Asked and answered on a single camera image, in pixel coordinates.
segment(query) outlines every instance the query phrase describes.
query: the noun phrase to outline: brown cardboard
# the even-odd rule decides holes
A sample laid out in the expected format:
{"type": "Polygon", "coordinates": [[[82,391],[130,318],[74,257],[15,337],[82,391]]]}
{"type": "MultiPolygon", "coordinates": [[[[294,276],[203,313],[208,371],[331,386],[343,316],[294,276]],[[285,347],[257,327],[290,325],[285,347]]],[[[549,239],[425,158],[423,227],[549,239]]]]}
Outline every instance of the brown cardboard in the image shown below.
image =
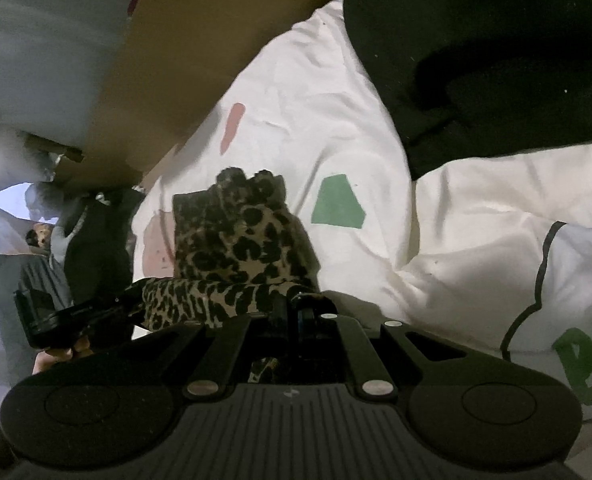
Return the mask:
{"type": "Polygon", "coordinates": [[[136,184],[200,125],[272,38],[329,0],[141,0],[68,190],[136,184]]]}

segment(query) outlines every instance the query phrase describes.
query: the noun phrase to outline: silver screw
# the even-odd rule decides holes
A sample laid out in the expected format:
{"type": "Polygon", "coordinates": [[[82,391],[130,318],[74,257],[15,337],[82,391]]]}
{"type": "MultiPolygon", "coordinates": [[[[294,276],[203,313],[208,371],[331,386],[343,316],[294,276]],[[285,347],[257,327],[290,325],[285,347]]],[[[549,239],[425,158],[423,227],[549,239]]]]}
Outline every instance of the silver screw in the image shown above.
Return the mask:
{"type": "Polygon", "coordinates": [[[197,397],[205,397],[218,392],[218,384],[214,381],[192,381],[187,385],[187,391],[197,397]]]}
{"type": "Polygon", "coordinates": [[[371,396],[389,395],[394,391],[394,385],[389,381],[381,381],[380,379],[372,379],[371,381],[362,384],[362,390],[371,396]]]}

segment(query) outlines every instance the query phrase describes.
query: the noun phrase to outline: pink patch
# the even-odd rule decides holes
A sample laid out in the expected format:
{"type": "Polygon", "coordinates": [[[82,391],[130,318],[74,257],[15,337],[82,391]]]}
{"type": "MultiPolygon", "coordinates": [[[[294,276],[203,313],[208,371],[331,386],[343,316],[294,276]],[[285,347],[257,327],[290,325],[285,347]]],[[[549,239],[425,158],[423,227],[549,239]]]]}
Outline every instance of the pink patch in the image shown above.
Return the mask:
{"type": "Polygon", "coordinates": [[[230,116],[227,118],[227,124],[225,125],[225,134],[222,136],[222,140],[220,142],[221,155],[227,151],[231,141],[234,140],[234,137],[236,137],[238,125],[240,124],[240,120],[243,118],[244,113],[244,104],[236,103],[231,107],[230,116]]]}

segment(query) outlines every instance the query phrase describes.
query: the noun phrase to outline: leopard print fabric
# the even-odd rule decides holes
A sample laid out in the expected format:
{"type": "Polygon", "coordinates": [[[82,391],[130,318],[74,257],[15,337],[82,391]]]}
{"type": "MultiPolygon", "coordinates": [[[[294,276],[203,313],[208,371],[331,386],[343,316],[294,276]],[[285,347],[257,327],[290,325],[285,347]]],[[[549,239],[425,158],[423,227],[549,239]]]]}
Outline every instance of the leopard print fabric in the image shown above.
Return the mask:
{"type": "Polygon", "coordinates": [[[184,320],[219,328],[228,317],[271,312],[276,296],[314,292],[315,258],[284,204],[282,178],[224,170],[205,191],[173,198],[173,278],[145,278],[132,314],[148,330],[184,320]]]}

